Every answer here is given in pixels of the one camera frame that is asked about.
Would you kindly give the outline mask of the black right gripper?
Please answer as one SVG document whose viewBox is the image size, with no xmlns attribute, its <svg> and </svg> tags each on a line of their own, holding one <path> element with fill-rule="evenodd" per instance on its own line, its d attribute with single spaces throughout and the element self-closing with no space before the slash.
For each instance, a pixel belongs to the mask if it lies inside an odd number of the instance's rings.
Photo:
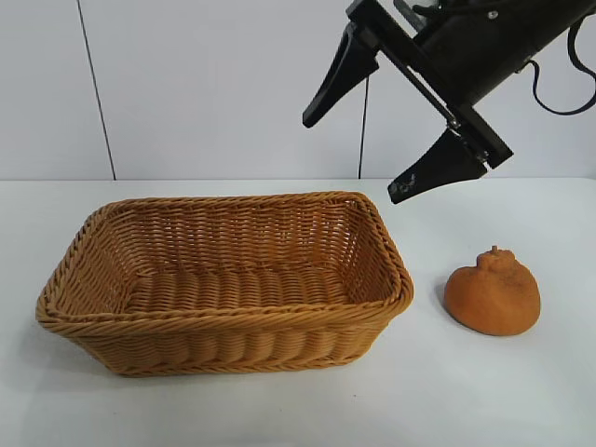
<svg viewBox="0 0 596 447">
<path fill-rule="evenodd" d="M 383 55 L 445 118 L 445 130 L 434 144 L 387 187 L 399 204 L 451 183 L 476 180 L 498 167 L 512 151 L 474 105 L 505 79 L 496 68 L 498 50 L 488 35 L 490 22 L 481 13 L 451 15 L 441 8 L 420 32 L 410 37 L 376 1 L 355 1 L 347 8 L 351 22 L 313 100 L 303 111 L 310 129 L 350 90 L 373 74 Z"/>
</svg>

